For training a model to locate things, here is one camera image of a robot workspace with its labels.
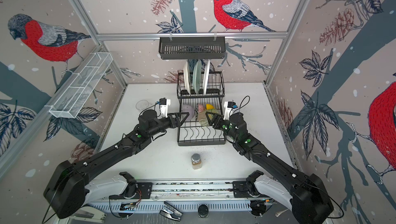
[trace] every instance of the silver lid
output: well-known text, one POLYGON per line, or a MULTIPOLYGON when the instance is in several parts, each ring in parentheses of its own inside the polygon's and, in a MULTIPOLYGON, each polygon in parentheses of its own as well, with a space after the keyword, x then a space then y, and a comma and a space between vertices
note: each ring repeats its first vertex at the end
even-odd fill
POLYGON ((199 154, 193 154, 191 157, 191 161, 194 163, 198 163, 201 161, 201 156, 199 154))

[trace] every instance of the gray floor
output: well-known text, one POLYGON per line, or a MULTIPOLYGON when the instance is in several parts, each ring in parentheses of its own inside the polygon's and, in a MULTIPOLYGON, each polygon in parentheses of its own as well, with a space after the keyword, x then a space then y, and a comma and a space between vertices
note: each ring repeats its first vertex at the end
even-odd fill
MULTIPOLYGON (((287 223, 298 224, 291 211, 286 211, 279 217, 275 217, 275 213, 285 210, 286 208, 277 203, 273 205, 263 217, 255 217, 250 212, 209 212, 206 218, 198 217, 196 212, 186 212, 180 222, 169 220, 160 214, 135 214, 128 220, 114 217, 111 213, 107 215, 105 224, 261 224, 261 223, 287 223)), ((83 221, 72 221, 71 224, 87 224, 83 221)))

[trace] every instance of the glass jar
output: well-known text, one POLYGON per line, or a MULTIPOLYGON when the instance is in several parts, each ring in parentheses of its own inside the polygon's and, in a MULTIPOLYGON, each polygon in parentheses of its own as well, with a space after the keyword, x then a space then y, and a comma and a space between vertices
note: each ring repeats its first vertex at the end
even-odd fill
POLYGON ((200 169, 202 167, 201 156, 199 154, 193 154, 191 156, 192 168, 200 169))

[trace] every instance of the white wire basket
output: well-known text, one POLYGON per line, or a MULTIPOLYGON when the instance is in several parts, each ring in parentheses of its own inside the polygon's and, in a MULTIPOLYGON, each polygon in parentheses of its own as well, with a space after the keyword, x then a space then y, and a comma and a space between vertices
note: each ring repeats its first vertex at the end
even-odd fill
POLYGON ((112 61, 110 53, 94 53, 49 112, 56 118, 76 118, 112 61))

